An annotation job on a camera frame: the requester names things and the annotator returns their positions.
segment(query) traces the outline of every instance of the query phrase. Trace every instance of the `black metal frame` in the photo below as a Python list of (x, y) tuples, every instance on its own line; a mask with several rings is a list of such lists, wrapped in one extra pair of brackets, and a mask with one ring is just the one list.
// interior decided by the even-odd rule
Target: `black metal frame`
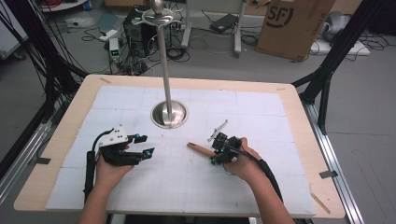
[(321, 92), (318, 126), (323, 134), (326, 134), (326, 112), (332, 75), (385, 2), (386, 0), (363, 0), (320, 67), (308, 76), (291, 83), (297, 88), (309, 82), (306, 89), (300, 93), (301, 101), (309, 105), (315, 102)]

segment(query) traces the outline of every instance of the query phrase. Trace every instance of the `white paper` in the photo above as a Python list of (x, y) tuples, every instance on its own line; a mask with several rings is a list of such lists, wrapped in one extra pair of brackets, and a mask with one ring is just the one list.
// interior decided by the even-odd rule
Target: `white paper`
[(86, 152), (97, 135), (123, 125), (128, 134), (147, 135), (128, 151), (155, 147), (153, 157), (140, 162), (112, 192), (107, 210), (120, 213), (207, 214), (258, 216), (249, 186), (227, 175), (221, 165), (187, 147), (188, 142), (211, 148), (207, 138), (224, 120), (228, 137), (246, 137), (267, 161), (280, 186), (285, 205), (295, 217), (316, 211), (280, 97), (275, 93), (171, 90), (189, 109), (176, 129), (162, 129), (150, 117), (164, 100), (163, 89), (104, 86), (64, 159), (47, 203), (50, 210), (82, 208)]

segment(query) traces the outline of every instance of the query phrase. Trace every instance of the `black tape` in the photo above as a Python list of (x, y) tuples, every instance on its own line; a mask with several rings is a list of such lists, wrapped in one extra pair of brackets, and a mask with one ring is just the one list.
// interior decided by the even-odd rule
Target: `black tape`
[(335, 171), (325, 171), (322, 173), (319, 173), (320, 177), (322, 177), (322, 179), (327, 178), (327, 177), (336, 177), (338, 176), (337, 172)]
[(35, 163), (36, 164), (45, 164), (45, 165), (48, 165), (49, 163), (50, 163), (50, 159), (49, 158), (38, 158), (36, 161), (35, 161)]

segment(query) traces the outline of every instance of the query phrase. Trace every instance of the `wooden stick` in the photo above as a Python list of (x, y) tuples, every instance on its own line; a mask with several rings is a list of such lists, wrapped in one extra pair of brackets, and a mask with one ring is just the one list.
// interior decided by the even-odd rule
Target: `wooden stick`
[(215, 152), (213, 152), (213, 151), (211, 151), (211, 150), (209, 150), (209, 149), (207, 149), (205, 147), (198, 146), (198, 145), (196, 145), (194, 143), (189, 142), (187, 144), (187, 146), (192, 148), (192, 149), (194, 149), (195, 151), (203, 154), (204, 156), (207, 156), (208, 158), (216, 156)]

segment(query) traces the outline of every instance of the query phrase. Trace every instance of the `aluminum rail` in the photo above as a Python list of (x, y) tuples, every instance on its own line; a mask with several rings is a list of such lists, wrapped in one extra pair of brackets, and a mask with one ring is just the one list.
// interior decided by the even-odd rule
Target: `aluminum rail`
[(332, 148), (332, 144), (327, 134), (323, 134), (320, 127), (318, 126), (318, 111), (315, 105), (308, 105), (303, 103), (306, 115), (311, 123), (312, 130), (318, 140), (319, 146), (321, 148), (323, 157), (327, 163), (329, 171), (335, 171), (338, 176), (332, 178), (335, 187), (338, 190), (341, 202), (346, 210), (346, 215), (352, 224), (363, 224), (363, 218), (361, 217), (361, 212), (358, 205), (353, 198), (352, 192), (347, 184), (347, 180), (341, 169), (341, 165), (337, 160), (335, 152)]

